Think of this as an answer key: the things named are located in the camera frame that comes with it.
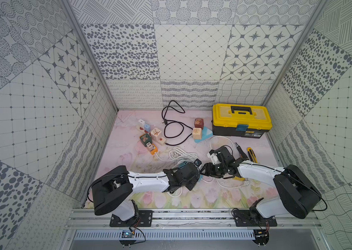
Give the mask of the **yellow plug adapter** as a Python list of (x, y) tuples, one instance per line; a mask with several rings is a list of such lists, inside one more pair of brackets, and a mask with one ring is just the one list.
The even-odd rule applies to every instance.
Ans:
[(246, 179), (241, 177), (234, 177), (233, 180), (245, 181)]

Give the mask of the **orange power strip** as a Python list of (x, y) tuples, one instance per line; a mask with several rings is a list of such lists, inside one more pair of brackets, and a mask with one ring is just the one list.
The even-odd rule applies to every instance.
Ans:
[(154, 144), (152, 144), (152, 143), (147, 143), (146, 144), (146, 147), (147, 147), (147, 149), (148, 149), (148, 151), (152, 154), (152, 155), (155, 155), (157, 152), (158, 152), (158, 149), (157, 149), (157, 147), (154, 145)]

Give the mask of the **teal power strip base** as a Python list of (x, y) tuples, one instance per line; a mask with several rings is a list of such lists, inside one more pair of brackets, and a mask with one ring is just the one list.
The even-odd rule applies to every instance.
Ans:
[(207, 127), (204, 127), (202, 129), (202, 138), (201, 139), (195, 139), (195, 143), (199, 143), (201, 141), (204, 141), (206, 139), (209, 139), (213, 136), (213, 131), (208, 129)]

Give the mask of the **green dragon cube socket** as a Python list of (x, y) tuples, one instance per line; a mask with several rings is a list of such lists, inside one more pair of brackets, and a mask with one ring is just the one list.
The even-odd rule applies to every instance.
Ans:
[(152, 138), (148, 133), (141, 135), (139, 139), (145, 147), (147, 147), (148, 144), (152, 144)]

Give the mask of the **blue power strip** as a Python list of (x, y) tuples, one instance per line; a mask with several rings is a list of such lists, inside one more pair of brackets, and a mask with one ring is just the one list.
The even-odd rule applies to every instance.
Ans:
[(193, 162), (182, 160), (178, 163), (177, 168), (181, 170), (195, 170), (196, 166)]

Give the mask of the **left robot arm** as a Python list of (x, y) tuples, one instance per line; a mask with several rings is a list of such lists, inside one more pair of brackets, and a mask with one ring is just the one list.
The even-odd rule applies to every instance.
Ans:
[(191, 191), (200, 178), (201, 165), (199, 159), (183, 161), (173, 168), (154, 174), (134, 173), (124, 165), (118, 166), (90, 185), (94, 214), (102, 216), (111, 213), (127, 226), (136, 225), (140, 215), (135, 201), (130, 199), (133, 194), (173, 194), (183, 187)]

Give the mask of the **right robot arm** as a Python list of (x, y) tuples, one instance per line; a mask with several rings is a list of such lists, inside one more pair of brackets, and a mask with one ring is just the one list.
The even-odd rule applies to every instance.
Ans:
[(253, 217), (268, 219), (289, 213), (305, 219), (323, 200), (319, 190), (297, 166), (262, 165), (254, 162), (240, 147), (237, 150), (240, 152), (239, 158), (234, 158), (226, 146), (211, 150), (208, 153), (211, 162), (204, 164), (200, 173), (216, 179), (248, 178), (276, 188), (275, 197), (257, 199), (249, 207)]

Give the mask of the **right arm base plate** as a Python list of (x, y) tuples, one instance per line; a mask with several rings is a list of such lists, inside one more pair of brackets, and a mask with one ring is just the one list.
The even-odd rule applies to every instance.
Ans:
[(257, 212), (251, 210), (232, 209), (236, 227), (276, 227), (277, 221), (274, 217), (263, 218)]

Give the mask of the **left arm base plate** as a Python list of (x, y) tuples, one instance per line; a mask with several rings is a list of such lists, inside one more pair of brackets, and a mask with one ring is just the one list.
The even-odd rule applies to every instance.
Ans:
[(110, 227), (151, 227), (152, 219), (152, 210), (139, 210), (136, 215), (126, 221), (122, 221), (120, 217), (112, 215)]

